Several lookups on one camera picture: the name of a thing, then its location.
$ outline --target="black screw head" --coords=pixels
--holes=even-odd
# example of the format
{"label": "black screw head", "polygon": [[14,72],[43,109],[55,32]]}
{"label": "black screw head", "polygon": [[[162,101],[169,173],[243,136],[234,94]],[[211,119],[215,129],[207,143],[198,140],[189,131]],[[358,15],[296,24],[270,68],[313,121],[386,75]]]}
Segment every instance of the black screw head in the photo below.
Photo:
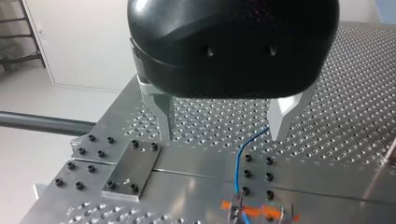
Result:
{"label": "black screw head", "polygon": [[103,150],[98,151],[98,157],[103,158],[106,155],[106,153]]}
{"label": "black screw head", "polygon": [[108,142],[109,144],[113,144],[115,141],[114,141],[114,138],[108,137],[108,138],[107,138],[107,142]]}
{"label": "black screw head", "polygon": [[95,170],[96,170],[96,168],[95,168],[94,165],[89,165],[88,166],[88,172],[93,173],[93,172],[95,172]]}
{"label": "black screw head", "polygon": [[132,144],[132,146],[133,146],[134,148],[139,147],[139,142],[138,142],[137,140],[132,140],[131,144]]}
{"label": "black screw head", "polygon": [[85,150],[84,147],[79,147],[78,148],[78,153],[79,153],[79,155],[85,155],[85,153],[87,153],[87,151]]}
{"label": "black screw head", "polygon": [[82,190],[84,189],[84,184],[80,181],[76,182],[75,184],[76,189]]}
{"label": "black screw head", "polygon": [[61,187],[64,184],[64,181],[61,178],[55,179],[55,185]]}
{"label": "black screw head", "polygon": [[108,181],[108,182],[107,182],[107,186],[108,186],[110,189],[114,189],[114,188],[116,187],[116,183],[114,183],[113,181]]}
{"label": "black screw head", "polygon": [[265,161],[267,162],[267,165],[272,165],[274,163],[274,160],[271,157],[267,157]]}
{"label": "black screw head", "polygon": [[67,163],[67,168],[69,168],[69,170],[73,170],[75,167],[76,165],[72,161]]}
{"label": "black screw head", "polygon": [[251,156],[250,155],[245,155],[245,161],[251,161]]}
{"label": "black screw head", "polygon": [[272,181],[274,179],[274,175],[271,173],[265,174],[265,179],[268,181]]}
{"label": "black screw head", "polygon": [[90,134],[90,135],[88,135],[88,139],[90,139],[91,142],[94,142],[96,140],[96,137],[95,137],[95,135]]}
{"label": "black screw head", "polygon": [[249,170],[244,170],[245,177],[251,177],[251,172]]}
{"label": "black screw head", "polygon": [[272,201],[274,199],[274,197],[275,197],[274,192],[271,190],[267,190],[267,199]]}
{"label": "black screw head", "polygon": [[158,149],[158,144],[157,143],[151,143],[151,150],[157,151]]}
{"label": "black screw head", "polygon": [[250,189],[248,187],[242,187],[242,195],[248,196],[250,193]]}
{"label": "black screw head", "polygon": [[133,193],[137,193],[139,191],[139,186],[137,186],[137,184],[132,184],[131,190]]}

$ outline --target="gray pipe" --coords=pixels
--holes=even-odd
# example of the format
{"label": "gray pipe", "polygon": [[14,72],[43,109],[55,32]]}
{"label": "gray pipe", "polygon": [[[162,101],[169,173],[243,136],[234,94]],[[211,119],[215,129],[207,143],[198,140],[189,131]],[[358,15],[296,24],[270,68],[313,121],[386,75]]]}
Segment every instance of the gray pipe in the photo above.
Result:
{"label": "gray pipe", "polygon": [[88,121],[56,119],[0,111],[0,127],[82,136],[89,133],[94,125],[95,123]]}

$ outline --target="blue cable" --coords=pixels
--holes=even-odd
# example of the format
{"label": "blue cable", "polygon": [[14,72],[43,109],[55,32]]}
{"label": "blue cable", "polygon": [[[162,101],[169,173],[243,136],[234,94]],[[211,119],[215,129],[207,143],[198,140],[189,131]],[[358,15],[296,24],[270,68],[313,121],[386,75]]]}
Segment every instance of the blue cable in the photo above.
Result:
{"label": "blue cable", "polygon": [[[235,194],[239,194],[239,163],[241,161],[241,155],[242,152],[244,152],[245,147],[254,141],[254,139],[256,139],[257,137],[259,137],[260,135],[266,133],[270,128],[266,127],[264,128],[261,132],[256,133],[253,137],[251,137],[250,139],[248,139],[242,146],[241,148],[239,148],[238,154],[236,155],[236,162],[235,162],[235,177],[233,180],[234,183],[234,188],[235,188]],[[248,216],[247,214],[242,211],[242,219],[244,219],[245,224],[250,224],[250,221],[248,220]]]}
{"label": "blue cable", "polygon": [[244,219],[245,224],[250,224],[246,212],[242,212],[242,219]]}

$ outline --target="metal rod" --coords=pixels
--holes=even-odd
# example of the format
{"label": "metal rod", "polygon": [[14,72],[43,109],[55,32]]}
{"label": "metal rod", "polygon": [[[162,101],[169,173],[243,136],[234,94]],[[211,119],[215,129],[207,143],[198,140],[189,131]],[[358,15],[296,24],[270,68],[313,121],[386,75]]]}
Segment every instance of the metal rod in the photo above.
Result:
{"label": "metal rod", "polygon": [[0,35],[0,39],[24,38],[32,37],[32,35]]}
{"label": "metal rod", "polygon": [[57,119],[0,111],[0,126],[43,133],[82,136],[89,133],[95,123],[72,119]]}
{"label": "metal rod", "polygon": [[12,22],[12,21],[26,21],[26,19],[25,18],[8,19],[8,20],[0,21],[0,23]]}
{"label": "metal rod", "polygon": [[23,57],[16,58],[16,59],[4,59],[4,60],[0,60],[0,64],[24,63],[24,62],[28,62],[28,61],[31,61],[34,59],[41,59],[41,55],[40,54],[32,54],[32,55],[23,56]]}

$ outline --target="metal table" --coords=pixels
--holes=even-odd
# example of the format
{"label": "metal table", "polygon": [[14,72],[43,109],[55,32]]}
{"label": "metal table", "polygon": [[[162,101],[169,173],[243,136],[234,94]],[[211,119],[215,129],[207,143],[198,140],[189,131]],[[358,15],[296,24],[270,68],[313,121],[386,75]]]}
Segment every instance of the metal table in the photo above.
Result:
{"label": "metal table", "polygon": [[[74,165],[65,165],[21,223],[227,223],[221,203],[233,196],[236,152],[268,124],[268,104],[175,99],[174,140],[159,142],[135,77],[92,129],[95,139],[73,143]],[[240,176],[250,189],[244,203],[283,205],[300,223],[394,223],[396,167],[382,158],[396,137],[395,111],[396,28],[341,22],[312,102],[287,141],[267,134],[245,151],[252,160],[241,161],[241,172],[252,176]],[[123,197],[110,179],[119,190],[137,181],[139,190]]]}

